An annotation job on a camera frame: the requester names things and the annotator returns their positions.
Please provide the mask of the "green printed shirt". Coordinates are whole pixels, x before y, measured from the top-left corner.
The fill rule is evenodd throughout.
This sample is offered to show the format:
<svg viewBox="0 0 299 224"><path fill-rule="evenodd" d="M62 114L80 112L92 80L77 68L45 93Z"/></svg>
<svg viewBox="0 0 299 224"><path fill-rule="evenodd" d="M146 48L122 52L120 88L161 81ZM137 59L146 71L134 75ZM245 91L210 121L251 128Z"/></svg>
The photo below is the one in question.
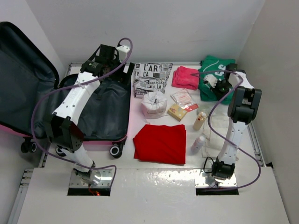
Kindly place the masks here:
<svg viewBox="0 0 299 224"><path fill-rule="evenodd" d="M222 59L210 55L207 55L206 58L201 61L198 89L200 90L200 98L202 101L218 101L218 98L211 90L212 86L209 83L204 83L205 76L212 75L217 81L222 81L224 80L225 72L220 72L220 70L225 70L226 66L231 63L235 63L235 59Z"/></svg>

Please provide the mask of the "black white newspaper print bag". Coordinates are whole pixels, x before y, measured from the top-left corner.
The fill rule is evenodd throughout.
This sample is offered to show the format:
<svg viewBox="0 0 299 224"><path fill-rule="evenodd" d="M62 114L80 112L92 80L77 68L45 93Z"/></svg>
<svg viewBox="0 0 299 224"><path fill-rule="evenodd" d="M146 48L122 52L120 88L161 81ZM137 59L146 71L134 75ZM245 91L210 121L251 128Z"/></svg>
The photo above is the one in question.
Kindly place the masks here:
<svg viewBox="0 0 299 224"><path fill-rule="evenodd" d="M134 71L134 97L143 98L149 92L165 93L172 63L136 63Z"/></svg>

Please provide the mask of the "white cloth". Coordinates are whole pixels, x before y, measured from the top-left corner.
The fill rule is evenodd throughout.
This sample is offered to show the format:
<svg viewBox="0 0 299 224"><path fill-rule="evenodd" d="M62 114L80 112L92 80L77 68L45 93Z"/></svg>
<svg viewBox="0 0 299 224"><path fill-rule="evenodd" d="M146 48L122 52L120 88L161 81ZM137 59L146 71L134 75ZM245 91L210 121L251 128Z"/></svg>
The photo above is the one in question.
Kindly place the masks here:
<svg viewBox="0 0 299 224"><path fill-rule="evenodd" d="M228 131L228 120L229 117L227 116L226 112L216 109L211 116L212 128L225 137ZM208 119L206 119L203 125L203 135L206 138L206 142L202 147L202 157L212 157L215 159L221 151L225 141L211 130L211 128L208 126Z"/></svg>

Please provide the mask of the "pink towel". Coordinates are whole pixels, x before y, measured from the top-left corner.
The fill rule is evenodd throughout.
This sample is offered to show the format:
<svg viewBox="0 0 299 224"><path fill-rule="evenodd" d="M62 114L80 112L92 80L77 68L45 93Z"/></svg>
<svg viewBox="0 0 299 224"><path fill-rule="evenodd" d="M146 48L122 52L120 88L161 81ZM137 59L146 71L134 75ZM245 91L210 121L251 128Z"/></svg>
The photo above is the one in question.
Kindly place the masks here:
<svg viewBox="0 0 299 224"><path fill-rule="evenodd" d="M172 87L176 88L186 88L189 90L196 90L199 86L198 76L193 76L192 74L198 74L197 69L186 68L184 66L178 67L173 72Z"/></svg>

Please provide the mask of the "white drawstring pouch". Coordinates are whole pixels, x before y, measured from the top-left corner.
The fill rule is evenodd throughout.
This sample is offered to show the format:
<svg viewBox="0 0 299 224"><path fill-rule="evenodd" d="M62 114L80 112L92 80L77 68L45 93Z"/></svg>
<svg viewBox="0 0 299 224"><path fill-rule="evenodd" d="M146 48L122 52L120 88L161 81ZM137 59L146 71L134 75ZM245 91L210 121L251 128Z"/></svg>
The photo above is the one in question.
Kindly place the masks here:
<svg viewBox="0 0 299 224"><path fill-rule="evenodd" d="M163 117L167 107L167 97L160 91L145 94L141 102L141 110L146 119Z"/></svg>

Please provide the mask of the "small yellow cardboard box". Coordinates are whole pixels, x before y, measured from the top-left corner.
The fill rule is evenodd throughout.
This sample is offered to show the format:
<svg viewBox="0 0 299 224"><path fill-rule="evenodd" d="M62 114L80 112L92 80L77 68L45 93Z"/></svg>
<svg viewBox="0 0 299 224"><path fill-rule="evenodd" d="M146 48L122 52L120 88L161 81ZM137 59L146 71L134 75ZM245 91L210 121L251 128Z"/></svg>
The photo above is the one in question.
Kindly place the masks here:
<svg viewBox="0 0 299 224"><path fill-rule="evenodd" d="M181 121L187 114L187 111L177 104L173 104L167 111L168 115L172 116L177 121Z"/></svg>

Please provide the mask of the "red cloth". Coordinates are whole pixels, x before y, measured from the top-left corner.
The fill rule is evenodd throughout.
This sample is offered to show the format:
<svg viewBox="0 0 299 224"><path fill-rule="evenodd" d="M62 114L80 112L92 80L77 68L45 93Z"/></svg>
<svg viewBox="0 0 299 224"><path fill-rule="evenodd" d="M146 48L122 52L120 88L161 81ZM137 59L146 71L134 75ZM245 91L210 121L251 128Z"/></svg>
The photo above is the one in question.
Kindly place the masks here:
<svg viewBox="0 0 299 224"><path fill-rule="evenodd" d="M144 162L172 165L186 163L184 125L145 125L133 138L134 158Z"/></svg>

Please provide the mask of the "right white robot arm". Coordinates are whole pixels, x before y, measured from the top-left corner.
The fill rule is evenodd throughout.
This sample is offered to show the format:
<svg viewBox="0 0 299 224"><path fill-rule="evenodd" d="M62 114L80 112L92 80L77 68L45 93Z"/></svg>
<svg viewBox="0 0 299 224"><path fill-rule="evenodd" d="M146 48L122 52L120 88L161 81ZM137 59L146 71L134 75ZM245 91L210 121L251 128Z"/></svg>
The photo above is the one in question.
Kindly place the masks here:
<svg viewBox="0 0 299 224"><path fill-rule="evenodd" d="M228 131L223 147L212 165L211 176L216 181L230 179L235 171L236 154L242 139L243 132L257 115L262 90L254 88L246 78L243 70L237 69L237 64L230 63L226 66L224 80L216 85L216 96L228 93L232 85L228 81L231 72L236 73L236 78L242 82L234 89L228 106Z"/></svg>

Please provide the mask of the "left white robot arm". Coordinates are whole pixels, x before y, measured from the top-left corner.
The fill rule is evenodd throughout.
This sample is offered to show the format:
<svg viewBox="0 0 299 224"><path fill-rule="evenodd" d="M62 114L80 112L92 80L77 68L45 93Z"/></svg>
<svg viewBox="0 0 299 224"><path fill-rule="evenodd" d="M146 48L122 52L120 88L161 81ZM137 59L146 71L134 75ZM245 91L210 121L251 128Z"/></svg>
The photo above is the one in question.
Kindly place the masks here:
<svg viewBox="0 0 299 224"><path fill-rule="evenodd" d="M131 47L126 45L100 45L82 64L74 86L62 103L44 119L49 141L73 162L75 173L89 185L97 183L95 163L83 146L79 117L102 79L123 67L130 54Z"/></svg>

